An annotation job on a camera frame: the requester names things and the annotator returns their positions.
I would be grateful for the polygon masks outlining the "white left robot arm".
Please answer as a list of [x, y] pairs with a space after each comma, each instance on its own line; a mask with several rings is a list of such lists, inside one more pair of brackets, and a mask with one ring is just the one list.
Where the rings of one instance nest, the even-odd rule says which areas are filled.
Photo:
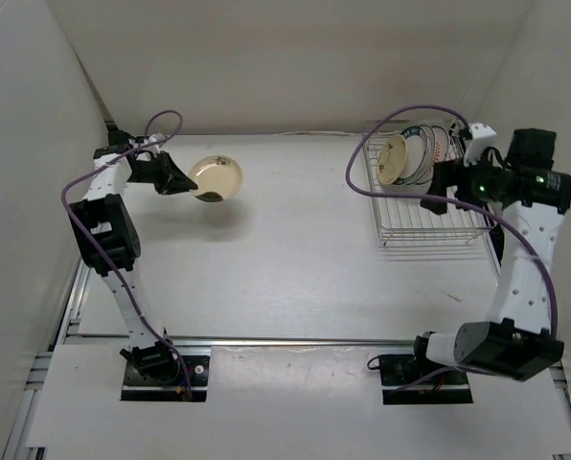
[[121, 130], [110, 132], [109, 145], [93, 154], [94, 171], [83, 198], [72, 204], [62, 200], [83, 262], [108, 286], [126, 324], [129, 342], [121, 355], [138, 374], [159, 384], [180, 382], [187, 367], [145, 304], [134, 269], [141, 243], [124, 193], [128, 183], [150, 184], [161, 196], [197, 189], [162, 150], [168, 140], [162, 134], [133, 137]]

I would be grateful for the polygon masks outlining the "cream plate with black spot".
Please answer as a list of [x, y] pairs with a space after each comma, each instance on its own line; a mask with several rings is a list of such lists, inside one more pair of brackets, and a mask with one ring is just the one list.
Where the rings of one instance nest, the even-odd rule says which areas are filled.
[[237, 161], [225, 155], [212, 155], [199, 160], [189, 172], [197, 188], [191, 194], [205, 202], [221, 202], [232, 198], [243, 181]]

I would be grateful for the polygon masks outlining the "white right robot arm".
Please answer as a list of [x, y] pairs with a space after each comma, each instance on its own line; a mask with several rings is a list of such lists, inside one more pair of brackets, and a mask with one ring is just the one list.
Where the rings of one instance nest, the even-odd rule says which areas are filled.
[[494, 218], [505, 233], [497, 289], [484, 320], [455, 333], [417, 337], [409, 371], [423, 383], [445, 367], [525, 381], [561, 360], [564, 351], [550, 270], [571, 205], [571, 175], [553, 169], [554, 131], [515, 130], [505, 156], [494, 147], [490, 126], [476, 123], [463, 132], [464, 157], [435, 167], [421, 206], [436, 215], [450, 204], [485, 215], [483, 204], [501, 205]]

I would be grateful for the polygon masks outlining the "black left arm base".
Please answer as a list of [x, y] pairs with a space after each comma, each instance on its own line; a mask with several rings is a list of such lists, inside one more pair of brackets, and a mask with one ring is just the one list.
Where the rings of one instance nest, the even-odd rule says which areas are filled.
[[187, 384], [184, 371], [177, 360], [170, 370], [158, 374], [155, 379], [147, 372], [141, 373], [128, 362], [123, 375], [120, 400], [147, 403], [205, 403], [208, 394], [211, 356], [193, 352], [183, 359], [190, 375]]

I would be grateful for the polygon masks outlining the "cream plate with calligraphy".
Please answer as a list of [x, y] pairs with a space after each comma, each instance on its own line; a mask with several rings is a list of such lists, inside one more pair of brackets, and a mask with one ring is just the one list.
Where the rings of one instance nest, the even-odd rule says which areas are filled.
[[377, 159], [377, 180], [380, 185], [393, 184], [403, 172], [407, 162], [407, 146], [401, 134], [390, 136]]

